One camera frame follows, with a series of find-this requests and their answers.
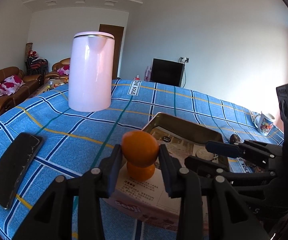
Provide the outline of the white printed mug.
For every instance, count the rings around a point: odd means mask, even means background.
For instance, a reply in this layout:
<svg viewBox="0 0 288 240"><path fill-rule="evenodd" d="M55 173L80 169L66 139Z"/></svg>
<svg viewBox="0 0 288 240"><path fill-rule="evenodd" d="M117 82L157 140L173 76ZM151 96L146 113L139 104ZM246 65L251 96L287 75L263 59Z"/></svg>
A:
<svg viewBox="0 0 288 240"><path fill-rule="evenodd" d="M267 136L271 131L275 117L270 113L260 113L254 117L254 125L257 131L263 136Z"/></svg>

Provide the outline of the black smartphone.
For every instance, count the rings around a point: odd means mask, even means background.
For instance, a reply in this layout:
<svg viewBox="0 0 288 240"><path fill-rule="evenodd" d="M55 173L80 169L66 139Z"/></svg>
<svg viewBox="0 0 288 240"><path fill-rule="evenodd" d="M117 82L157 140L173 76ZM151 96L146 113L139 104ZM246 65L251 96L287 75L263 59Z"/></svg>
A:
<svg viewBox="0 0 288 240"><path fill-rule="evenodd" d="M20 133L0 158L0 206L8 210L19 186L44 139L29 133Z"/></svg>

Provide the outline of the blue plaid tablecloth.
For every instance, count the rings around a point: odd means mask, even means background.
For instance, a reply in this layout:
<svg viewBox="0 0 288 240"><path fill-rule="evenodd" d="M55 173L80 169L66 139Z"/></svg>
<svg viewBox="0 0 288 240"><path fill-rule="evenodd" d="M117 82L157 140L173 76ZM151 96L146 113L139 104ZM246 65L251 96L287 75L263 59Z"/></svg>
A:
<svg viewBox="0 0 288 240"><path fill-rule="evenodd" d="M99 112L76 112L68 106L68 86L24 101L0 116L0 157L22 132L42 136L43 146L29 166L9 210L0 206L0 237L11 239L32 206L56 176L75 178L111 154L127 131L140 130L159 112L220 133L281 145L283 132L273 127L267 136L254 126L248 109L200 92L130 80L115 80L111 105Z"/></svg>

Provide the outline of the orange mandarin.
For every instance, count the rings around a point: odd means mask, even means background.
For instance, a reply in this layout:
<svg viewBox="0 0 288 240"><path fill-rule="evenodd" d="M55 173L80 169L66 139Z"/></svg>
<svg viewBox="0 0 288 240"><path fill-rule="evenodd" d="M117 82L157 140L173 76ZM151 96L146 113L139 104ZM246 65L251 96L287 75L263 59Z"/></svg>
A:
<svg viewBox="0 0 288 240"><path fill-rule="evenodd" d="M149 180L155 172L155 165L152 164L148 167L137 167L130 163L129 161L127 162L127 171L130 177L132 177L134 180L138 182L143 182L146 180Z"/></svg>
<svg viewBox="0 0 288 240"><path fill-rule="evenodd" d="M122 153L132 165L145 168L154 164L159 152L157 140L144 131L124 133L121 141Z"/></svg>

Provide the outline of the black television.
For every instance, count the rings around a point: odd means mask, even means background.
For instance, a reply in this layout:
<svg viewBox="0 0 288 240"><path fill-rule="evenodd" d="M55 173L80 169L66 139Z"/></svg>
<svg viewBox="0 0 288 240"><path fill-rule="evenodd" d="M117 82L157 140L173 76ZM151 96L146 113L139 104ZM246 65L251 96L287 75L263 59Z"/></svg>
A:
<svg viewBox="0 0 288 240"><path fill-rule="evenodd" d="M174 61L153 59L150 81L181 87L184 64Z"/></svg>

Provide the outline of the pink flowered cushion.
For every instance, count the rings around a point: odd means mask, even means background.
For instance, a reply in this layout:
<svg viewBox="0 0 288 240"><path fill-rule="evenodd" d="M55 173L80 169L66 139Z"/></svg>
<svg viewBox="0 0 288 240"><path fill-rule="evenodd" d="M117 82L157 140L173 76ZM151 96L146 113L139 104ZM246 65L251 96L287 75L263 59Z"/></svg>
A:
<svg viewBox="0 0 288 240"><path fill-rule="evenodd" d="M4 81L0 83L0 97L4 95L10 96L14 94L24 84L24 81L17 75L12 75L5 78Z"/></svg>

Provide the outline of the pink biscuit tin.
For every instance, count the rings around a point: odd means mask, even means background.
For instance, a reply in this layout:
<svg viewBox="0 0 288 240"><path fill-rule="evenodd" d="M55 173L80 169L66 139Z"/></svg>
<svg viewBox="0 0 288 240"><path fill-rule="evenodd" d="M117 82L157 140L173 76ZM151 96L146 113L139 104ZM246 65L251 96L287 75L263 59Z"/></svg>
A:
<svg viewBox="0 0 288 240"><path fill-rule="evenodd" d="M184 166L186 157L196 157L196 150L205 147L206 142L223 141L219 132L165 113L157 113L143 131L151 134L160 145L165 145L169 155L178 159L181 166ZM226 157L214 154L212 162L229 168ZM129 176L127 160L123 158L115 191L105 202L147 224L177 230L181 200L170 198L165 191L158 160L154 175L149 180L138 182Z"/></svg>

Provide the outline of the pink electric kettle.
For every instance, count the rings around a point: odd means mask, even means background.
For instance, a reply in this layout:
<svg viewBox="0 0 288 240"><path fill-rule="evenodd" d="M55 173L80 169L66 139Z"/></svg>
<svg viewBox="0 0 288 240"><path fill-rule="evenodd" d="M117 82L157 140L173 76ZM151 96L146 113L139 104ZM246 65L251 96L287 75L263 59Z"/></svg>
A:
<svg viewBox="0 0 288 240"><path fill-rule="evenodd" d="M100 31L73 38L69 70L69 107L98 112L111 105L115 38Z"/></svg>

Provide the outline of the dark water chestnut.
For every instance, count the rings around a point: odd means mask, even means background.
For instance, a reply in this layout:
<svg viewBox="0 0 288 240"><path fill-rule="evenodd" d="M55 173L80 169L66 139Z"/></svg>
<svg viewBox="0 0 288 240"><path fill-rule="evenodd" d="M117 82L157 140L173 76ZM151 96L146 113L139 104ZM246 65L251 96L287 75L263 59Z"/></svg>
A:
<svg viewBox="0 0 288 240"><path fill-rule="evenodd" d="M229 138L229 143L230 144L235 144L241 142L239 136L237 134L232 134Z"/></svg>

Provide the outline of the dark brown room door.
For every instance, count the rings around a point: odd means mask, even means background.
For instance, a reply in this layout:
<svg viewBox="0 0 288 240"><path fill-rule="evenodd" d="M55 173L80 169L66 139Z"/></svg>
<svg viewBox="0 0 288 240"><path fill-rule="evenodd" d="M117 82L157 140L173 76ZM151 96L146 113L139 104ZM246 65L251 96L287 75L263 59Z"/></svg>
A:
<svg viewBox="0 0 288 240"><path fill-rule="evenodd" d="M115 38L112 79L117 79L124 28L116 25L100 24L99 31L109 33Z"/></svg>

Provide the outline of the brown leather sofa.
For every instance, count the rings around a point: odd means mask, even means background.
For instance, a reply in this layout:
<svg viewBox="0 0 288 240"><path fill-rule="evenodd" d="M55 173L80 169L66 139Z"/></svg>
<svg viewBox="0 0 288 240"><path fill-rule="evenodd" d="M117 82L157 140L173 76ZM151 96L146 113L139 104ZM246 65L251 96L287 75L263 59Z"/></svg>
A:
<svg viewBox="0 0 288 240"><path fill-rule="evenodd" d="M42 84L42 75L25 75L18 67L0 70L0 115L24 102Z"/></svg>

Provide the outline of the paper leaflet in tin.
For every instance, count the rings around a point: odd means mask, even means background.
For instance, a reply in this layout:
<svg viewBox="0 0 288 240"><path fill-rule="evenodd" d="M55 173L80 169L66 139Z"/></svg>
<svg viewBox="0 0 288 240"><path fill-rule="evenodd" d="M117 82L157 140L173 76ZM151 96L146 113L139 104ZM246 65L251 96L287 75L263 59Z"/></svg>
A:
<svg viewBox="0 0 288 240"><path fill-rule="evenodd" d="M187 157L218 164L198 140L168 131L160 126L123 135L123 162L111 205L134 217L164 219L180 212L180 186L177 172Z"/></svg>

